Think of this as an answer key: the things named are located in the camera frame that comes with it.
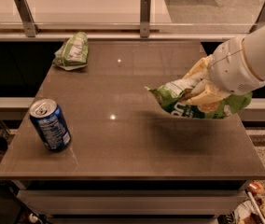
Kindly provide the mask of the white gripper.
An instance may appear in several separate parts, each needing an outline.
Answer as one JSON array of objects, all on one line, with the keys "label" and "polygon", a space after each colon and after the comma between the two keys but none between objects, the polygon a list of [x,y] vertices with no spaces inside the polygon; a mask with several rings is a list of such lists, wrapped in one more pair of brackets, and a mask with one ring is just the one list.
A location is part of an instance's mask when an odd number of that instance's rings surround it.
[{"label": "white gripper", "polygon": [[181,101],[186,105],[208,105],[220,102],[231,94],[243,95],[265,85],[248,65],[244,56],[244,37],[220,44],[212,55],[198,60],[184,75],[185,79],[201,80],[185,94]]}]

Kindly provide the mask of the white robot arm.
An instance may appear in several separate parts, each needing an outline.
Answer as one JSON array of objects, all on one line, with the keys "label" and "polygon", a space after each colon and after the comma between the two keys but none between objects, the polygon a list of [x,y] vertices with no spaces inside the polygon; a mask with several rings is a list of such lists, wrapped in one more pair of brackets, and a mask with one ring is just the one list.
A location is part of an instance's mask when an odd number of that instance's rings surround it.
[{"label": "white robot arm", "polygon": [[201,81],[182,97],[186,105],[207,105],[231,95],[244,95],[265,86],[265,26],[237,35],[202,58],[186,77]]}]

